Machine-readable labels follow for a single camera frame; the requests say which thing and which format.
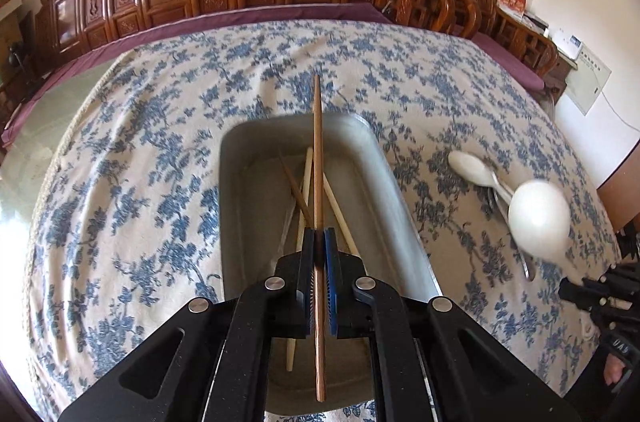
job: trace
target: cable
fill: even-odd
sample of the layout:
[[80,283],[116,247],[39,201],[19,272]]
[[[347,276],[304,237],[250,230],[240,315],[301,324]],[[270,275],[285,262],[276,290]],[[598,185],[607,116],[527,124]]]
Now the cable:
[[629,128],[634,129],[635,131],[640,133],[640,129],[637,129],[635,126],[630,125],[622,117],[620,117],[620,114],[617,113],[616,110],[614,109],[614,107],[611,106],[611,103],[609,103],[609,100],[607,99],[607,96],[604,94],[604,90],[600,91],[600,94],[602,95],[602,97],[604,97],[604,100],[607,102],[607,105],[609,105],[609,108],[611,109],[611,111],[613,113],[615,113],[615,115],[617,115],[617,117],[618,117],[618,119],[620,119],[620,121],[625,123],[625,125],[628,126]]

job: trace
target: blue floral tablecloth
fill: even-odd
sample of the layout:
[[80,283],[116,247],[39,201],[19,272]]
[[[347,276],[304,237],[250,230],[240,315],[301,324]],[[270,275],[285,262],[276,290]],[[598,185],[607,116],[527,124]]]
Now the blue floral tablecloth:
[[[312,108],[364,117],[443,292],[559,393],[593,354],[559,269],[524,279],[486,192],[447,166],[464,149],[511,187],[549,179],[570,203],[568,258],[599,276],[618,257],[584,167],[540,107],[471,42],[355,22],[273,22],[141,46],[98,83],[38,199],[26,276],[31,370],[45,420],[194,296],[223,299],[218,152],[241,121]],[[302,418],[374,420],[373,401]]]

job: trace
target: spoon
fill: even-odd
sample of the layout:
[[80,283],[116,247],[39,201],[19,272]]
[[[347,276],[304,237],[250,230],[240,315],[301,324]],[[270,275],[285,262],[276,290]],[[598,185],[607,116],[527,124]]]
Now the spoon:
[[[513,194],[509,229],[516,244],[536,258],[557,265],[566,278],[582,285],[582,276],[564,257],[571,227],[571,212],[561,190],[544,180],[529,180]],[[582,337],[590,339],[595,327],[589,313],[580,311]]]
[[[495,204],[498,211],[501,212],[504,217],[504,221],[509,225],[508,212],[503,210],[503,207],[498,200],[498,196],[509,206],[511,204],[511,198],[513,197],[513,191],[506,185],[500,182],[498,176],[491,168],[487,166],[482,160],[475,155],[466,153],[464,151],[451,151],[449,152],[449,165],[458,175],[463,179],[476,184],[476,186],[488,187],[494,192]],[[533,258],[523,251],[516,243],[520,256],[522,257],[522,268],[524,270],[525,278],[528,281],[533,281],[536,277],[536,265]]]
[[476,186],[491,187],[497,191],[500,198],[507,202],[507,204],[511,202],[513,191],[509,193],[500,180],[498,180],[495,171],[478,157],[470,153],[465,153],[464,151],[450,151],[449,157],[447,158],[451,169],[463,179]]
[[[508,187],[506,187],[506,186],[505,186],[505,189],[507,191],[510,191],[510,189]],[[498,193],[496,192],[495,189],[491,189],[490,195],[494,199],[494,203],[495,203],[495,206],[497,207],[498,211],[500,211],[500,214],[504,218],[504,222],[507,225],[509,225],[509,212],[505,209],[505,207],[503,205],[504,202],[502,200],[500,200],[500,198],[498,196]],[[522,268],[524,270],[524,277],[527,279],[527,281],[533,281],[536,278],[536,264],[533,261],[533,257],[529,256],[527,253],[525,253],[523,250],[521,250],[518,247],[517,243],[515,245],[516,245],[516,248],[517,248],[518,252],[520,253],[520,258],[522,258]]]

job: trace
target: gray plastic tray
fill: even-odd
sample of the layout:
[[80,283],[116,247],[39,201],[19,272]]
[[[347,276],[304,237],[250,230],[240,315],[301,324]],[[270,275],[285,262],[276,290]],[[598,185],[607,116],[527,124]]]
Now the gray plastic tray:
[[[404,296],[428,301],[441,295],[396,179],[369,125],[357,115],[323,114],[324,173],[358,246],[367,273]],[[220,148],[220,237],[225,299],[238,297],[273,273],[291,193],[278,151],[302,180],[313,117],[287,115],[241,123]],[[310,211],[313,214],[313,200]],[[335,227],[338,249],[347,252],[330,205],[325,226]],[[298,215],[285,254],[295,250]],[[327,411],[373,397],[368,346],[362,340],[327,337],[327,401],[315,399],[313,338],[299,340],[294,369],[287,372],[286,342],[271,350],[267,410],[281,415]]]

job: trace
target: chopstick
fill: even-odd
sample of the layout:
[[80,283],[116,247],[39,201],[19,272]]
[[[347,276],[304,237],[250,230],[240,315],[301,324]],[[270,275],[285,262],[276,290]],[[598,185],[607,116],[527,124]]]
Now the chopstick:
[[351,236],[351,231],[349,230],[349,226],[347,225],[346,220],[344,219],[344,215],[340,210],[340,206],[338,205],[338,200],[336,200],[334,191],[331,189],[329,185],[329,181],[326,179],[326,175],[323,175],[323,183],[324,183],[324,192],[326,193],[326,197],[329,199],[329,204],[331,205],[331,209],[334,212],[334,216],[338,225],[340,226],[340,230],[342,231],[342,235],[344,236],[344,241],[347,243],[347,247],[349,252],[353,256],[358,256],[358,258],[362,259],[360,256],[360,252],[356,247],[356,242]]
[[[305,176],[302,180],[302,198],[307,204],[309,202],[309,192],[311,189],[311,168],[313,166],[314,160],[314,151],[312,148],[306,149],[306,159],[305,159]],[[298,240],[296,243],[296,251],[302,250],[302,242],[305,237],[305,218],[303,213],[300,214],[300,219],[298,221]],[[296,340],[295,339],[287,339],[287,372],[293,371],[293,359],[296,355]]]
[[314,341],[316,343],[316,399],[326,399],[326,377],[324,356],[324,318],[326,314],[326,294],[324,291],[324,246],[322,215],[322,100],[320,96],[320,76],[316,74],[314,85]]
[[284,173],[287,176],[287,179],[289,180],[289,185],[291,186],[291,193],[293,197],[296,199],[296,202],[298,203],[298,207],[300,208],[300,212],[302,212],[302,215],[305,218],[306,225],[308,225],[309,227],[312,227],[314,225],[314,221],[313,221],[313,218],[311,218],[311,213],[309,212],[308,207],[306,207],[305,199],[302,196],[302,193],[300,192],[300,188],[296,183],[296,179],[292,175],[291,170],[289,169],[287,164],[284,162],[284,159],[282,158],[282,154],[278,153],[278,158],[280,159],[280,164],[282,164],[282,169],[284,170]]
[[276,264],[281,256],[284,256],[284,246],[287,243],[287,236],[289,234],[289,229],[291,227],[291,222],[293,221],[293,215],[296,212],[296,199],[291,197],[291,202],[289,203],[289,209],[287,209],[287,214],[284,217],[284,224],[282,225],[282,233],[280,235],[280,243],[278,244],[278,248],[276,250],[276,255],[271,258],[271,260],[266,265],[266,270],[269,275],[273,275],[275,271]]

